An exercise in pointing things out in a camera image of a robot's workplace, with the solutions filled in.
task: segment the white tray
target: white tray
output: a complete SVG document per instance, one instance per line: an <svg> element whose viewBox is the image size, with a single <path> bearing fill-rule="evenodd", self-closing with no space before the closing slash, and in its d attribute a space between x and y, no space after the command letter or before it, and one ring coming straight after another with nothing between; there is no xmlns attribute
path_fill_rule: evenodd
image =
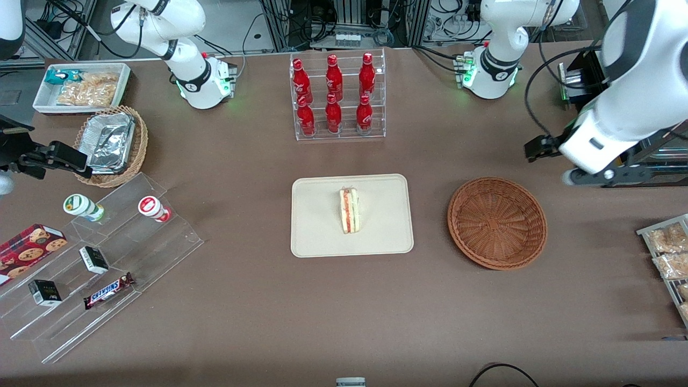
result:
<svg viewBox="0 0 688 387"><path fill-rule="evenodd" d="M85 72L115 72L120 75L117 81L117 88L115 95L112 98L112 103L109 107L119 106L124 96L127 81L131 70L129 66L120 62L112 63L64 63L60 65L50 65L46 69L46 73L51 69L77 69ZM57 104L57 96L60 95L62 85L52 85L48 82L41 82L36 98L34 99L34 109L43 114L80 114L80 113L95 113L107 109L107 107L94 106L66 106Z"/></svg>
<svg viewBox="0 0 688 387"><path fill-rule="evenodd" d="M344 234L339 190L358 190L361 230ZM292 186L292 253L299 258L402 254L413 248L409 186L400 174L302 178Z"/></svg>

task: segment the coca-cola bottle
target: coca-cola bottle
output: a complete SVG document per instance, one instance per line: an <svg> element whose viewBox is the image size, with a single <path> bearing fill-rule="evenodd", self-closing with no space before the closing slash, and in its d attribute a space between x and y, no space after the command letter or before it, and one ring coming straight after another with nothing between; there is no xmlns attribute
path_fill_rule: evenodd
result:
<svg viewBox="0 0 688 387"><path fill-rule="evenodd" d="M372 95L375 90L375 68L373 67L373 54L363 54L363 66L358 73L359 92L361 95Z"/></svg>
<svg viewBox="0 0 688 387"><path fill-rule="evenodd" d="M370 96L368 94L363 94L361 96L361 103L356 109L356 123L358 134L361 136L367 136L373 130L371 125L373 121L373 108L370 107Z"/></svg>
<svg viewBox="0 0 688 387"><path fill-rule="evenodd" d="M297 100L297 117L299 117L299 125L301 126L301 132L306 137L315 136L315 117L313 117L313 111L310 106L306 103L305 96L300 96Z"/></svg>
<svg viewBox="0 0 688 387"><path fill-rule="evenodd" d="M303 69L303 62L301 59L296 58L293 60L292 65L294 66L293 82L294 89L297 92L297 100L299 100L300 96L305 96L306 103L312 103L313 94L310 92L310 79Z"/></svg>
<svg viewBox="0 0 688 387"><path fill-rule="evenodd" d="M342 129L342 108L337 103L335 93L329 93L327 95L325 115L327 116L327 130L333 134L339 133Z"/></svg>
<svg viewBox="0 0 688 387"><path fill-rule="evenodd" d="M327 57L327 73L325 74L325 79L327 79L327 92L334 93L337 101L341 101L342 98L344 98L344 82L342 70L337 64L337 55L329 55Z"/></svg>

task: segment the acrylic bottle rack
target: acrylic bottle rack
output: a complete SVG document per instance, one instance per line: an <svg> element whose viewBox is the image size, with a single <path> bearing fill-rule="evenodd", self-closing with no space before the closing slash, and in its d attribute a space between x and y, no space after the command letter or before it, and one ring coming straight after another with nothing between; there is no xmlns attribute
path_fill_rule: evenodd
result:
<svg viewBox="0 0 688 387"><path fill-rule="evenodd" d="M174 209L172 219L165 223L139 214L138 201L144 196L155 196L169 206L165 192L139 173L98 202L105 208L100 222L75 218L63 227L69 241L63 250L0 287L0 315L11 338L30 340L44 364L56 362L203 244ZM86 270L79 249L87 245L103 253L109 265L105 274ZM127 272L135 284L85 310L84 297ZM54 307L36 305L28 289L34 279L55 282L63 301Z"/></svg>
<svg viewBox="0 0 688 387"><path fill-rule="evenodd" d="M365 52L373 54L375 90L370 98L370 105L373 108L372 131L367 136L361 136L356 131L356 108L359 103L358 72L361 70L363 54ZM336 55L344 82L344 98L342 101L339 101L339 105L342 108L342 129L338 134L330 133L327 130L327 117L325 117L325 107L327 106L327 84L325 83L327 58L321 52L299 52L290 56L290 80L294 78L294 68L291 63L296 58L303 61L303 69L310 78L310 88L313 93L313 103L310 104L310 108L313 110L316 128L315 136L306 137L303 135L297 117L297 96L294 88L291 87L294 132L297 140L351 140L385 137L387 133L387 117L385 116L387 99L385 96L386 68L384 50L342 50L337 51Z"/></svg>

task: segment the brown woven basket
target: brown woven basket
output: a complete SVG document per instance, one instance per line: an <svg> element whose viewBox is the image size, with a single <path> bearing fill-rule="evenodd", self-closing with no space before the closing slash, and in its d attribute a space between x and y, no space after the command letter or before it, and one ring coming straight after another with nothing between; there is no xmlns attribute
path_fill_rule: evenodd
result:
<svg viewBox="0 0 688 387"><path fill-rule="evenodd" d="M547 240L540 204L525 188L503 178L477 178L457 189L447 223L464 254L495 270L530 264Z"/></svg>
<svg viewBox="0 0 688 387"><path fill-rule="evenodd" d="M96 115L116 113L127 113L136 119L136 127L134 128L134 137L131 142L131 151L129 151L127 168L119 175L93 175L90 179L85 179L77 175L76 177L85 184L96 185L101 188L117 187L131 180L141 170L143 160L146 158L146 146L148 145L148 129L146 128L146 123L143 122L136 110L127 106L111 107L96 113ZM78 149L79 144L81 144L81 136L84 134L84 129L86 129L86 123L81 125L81 130L76 135L76 141L74 141L75 149Z"/></svg>

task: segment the packaged bread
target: packaged bread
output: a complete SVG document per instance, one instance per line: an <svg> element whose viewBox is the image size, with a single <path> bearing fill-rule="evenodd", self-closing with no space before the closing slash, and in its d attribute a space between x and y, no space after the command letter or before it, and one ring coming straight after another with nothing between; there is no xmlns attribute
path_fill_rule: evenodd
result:
<svg viewBox="0 0 688 387"><path fill-rule="evenodd" d="M652 248L658 253L688 251L688 236L679 222L647 233Z"/></svg>
<svg viewBox="0 0 688 387"><path fill-rule="evenodd" d="M678 287L678 294L681 298L688 302L688 284L683 284Z"/></svg>
<svg viewBox="0 0 688 387"><path fill-rule="evenodd" d="M57 96L59 105L108 107L117 90L119 75L112 72L81 73L81 81L66 81Z"/></svg>
<svg viewBox="0 0 688 387"><path fill-rule="evenodd" d="M669 253L653 259L659 273L666 280L682 280L688 278L688 253Z"/></svg>

